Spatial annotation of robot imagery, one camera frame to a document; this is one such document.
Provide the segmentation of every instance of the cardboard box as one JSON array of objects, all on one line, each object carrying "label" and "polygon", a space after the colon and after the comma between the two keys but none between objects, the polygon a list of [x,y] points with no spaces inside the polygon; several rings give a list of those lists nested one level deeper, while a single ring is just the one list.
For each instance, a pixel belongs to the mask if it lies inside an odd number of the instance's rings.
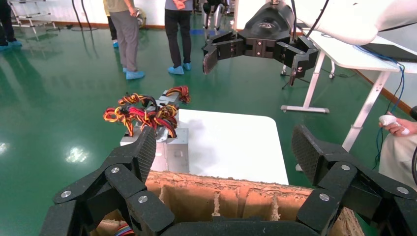
[{"label": "cardboard box", "polygon": [[[146,181],[152,191],[168,206],[176,223],[212,221],[213,216],[263,220],[296,219],[298,209],[311,189],[245,180],[201,177],[171,172],[149,173]],[[92,236],[113,236],[124,224],[114,211],[107,215]],[[354,213],[345,208],[330,231],[330,236],[364,236]]]}]

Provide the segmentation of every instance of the human hand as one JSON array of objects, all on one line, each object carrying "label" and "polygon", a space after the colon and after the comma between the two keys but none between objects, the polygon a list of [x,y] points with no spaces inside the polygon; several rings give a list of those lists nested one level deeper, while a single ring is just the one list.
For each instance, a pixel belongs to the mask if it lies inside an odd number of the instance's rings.
[{"label": "human hand", "polygon": [[[382,124],[379,123],[379,126],[384,127],[384,129],[388,130],[394,136],[409,136],[417,134],[417,122],[411,122],[406,119],[397,118],[397,123],[399,123],[400,125],[393,123],[387,126],[382,126]],[[401,133],[404,131],[405,128],[407,128],[410,131],[408,135],[404,135]]]},{"label": "human hand", "polygon": [[178,10],[182,10],[185,8],[184,1],[181,0],[174,0],[174,4],[177,7]]},{"label": "human hand", "polygon": [[131,16],[136,17],[136,9],[134,7],[129,7],[129,12]]}]

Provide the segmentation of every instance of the white tabletop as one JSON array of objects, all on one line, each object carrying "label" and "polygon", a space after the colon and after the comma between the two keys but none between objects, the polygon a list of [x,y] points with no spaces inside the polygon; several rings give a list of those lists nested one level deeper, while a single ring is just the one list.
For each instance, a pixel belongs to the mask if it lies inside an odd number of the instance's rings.
[{"label": "white tabletop", "polygon": [[179,111],[190,174],[288,184],[276,123],[261,116]]},{"label": "white tabletop", "polygon": [[[384,61],[367,54],[353,45],[341,42],[335,38],[323,35],[321,32],[313,31],[310,40],[326,55],[334,61],[335,64],[350,69],[377,70],[377,71],[393,71],[399,72],[399,68],[392,62]],[[417,54],[416,52],[402,47],[396,43],[377,36],[372,43],[392,44],[402,48],[408,52]],[[401,62],[405,66],[406,73],[417,73],[417,63]]]}]

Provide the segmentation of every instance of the person's leg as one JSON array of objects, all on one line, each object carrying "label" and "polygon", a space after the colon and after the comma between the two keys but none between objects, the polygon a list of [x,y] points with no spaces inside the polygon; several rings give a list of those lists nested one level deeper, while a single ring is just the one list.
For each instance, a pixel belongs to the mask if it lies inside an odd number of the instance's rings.
[{"label": "person's leg", "polygon": [[110,28],[110,35],[112,36],[112,40],[113,40],[113,47],[117,48],[119,47],[119,45],[116,45],[118,43],[117,40],[117,30],[115,28],[115,25],[113,24],[112,18],[110,16],[107,17],[107,20],[109,22],[109,28]]},{"label": "person's leg", "polygon": [[11,8],[6,3],[2,3],[0,6],[0,21],[3,25],[4,33],[6,34],[6,39],[9,42],[10,46],[21,46],[22,43],[17,41],[14,37],[14,30],[12,27],[12,19],[11,19]]},{"label": "person's leg", "polygon": [[411,161],[416,147],[417,135],[395,137],[389,134],[382,146],[379,173],[417,190],[411,172]]},{"label": "person's leg", "polygon": [[181,54],[177,41],[179,13],[180,11],[165,9],[165,31],[168,37],[168,44],[174,68],[181,66]]},{"label": "person's leg", "polygon": [[181,31],[182,38],[182,50],[184,56],[184,68],[186,70],[191,69],[191,37],[190,37],[190,21],[191,21],[191,12],[182,11],[179,19],[179,26]]},{"label": "person's leg", "polygon": [[124,40],[126,41],[126,79],[139,79],[144,77],[143,71],[138,71],[136,66],[136,56],[139,44],[139,25],[138,19],[130,15],[129,11],[114,13],[120,21]]},{"label": "person's leg", "polygon": [[121,30],[121,21],[117,18],[117,15],[113,12],[110,13],[110,17],[112,18],[113,25],[117,31],[118,43],[119,43],[119,54],[120,54],[120,63],[123,68],[126,68],[126,48],[127,43],[124,39],[123,31]]},{"label": "person's leg", "polygon": [[3,27],[0,25],[0,46],[8,46],[6,39],[6,33],[4,32]]}]

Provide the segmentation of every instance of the black pants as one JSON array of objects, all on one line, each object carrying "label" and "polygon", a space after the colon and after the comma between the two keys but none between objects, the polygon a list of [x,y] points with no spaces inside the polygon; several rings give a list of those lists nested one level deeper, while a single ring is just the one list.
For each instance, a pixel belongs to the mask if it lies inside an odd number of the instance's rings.
[{"label": "black pants", "polygon": [[16,41],[12,27],[11,9],[6,0],[0,0],[0,46],[7,45],[7,41]]},{"label": "black pants", "polygon": [[174,68],[181,66],[181,54],[177,42],[178,24],[182,38],[184,63],[191,62],[190,11],[174,11],[165,9],[165,30],[167,32],[171,59]]},{"label": "black pants", "polygon": [[117,40],[117,30],[115,28],[115,25],[113,24],[112,18],[108,16],[107,20],[109,21],[109,28],[110,34],[112,35],[112,40]]}]

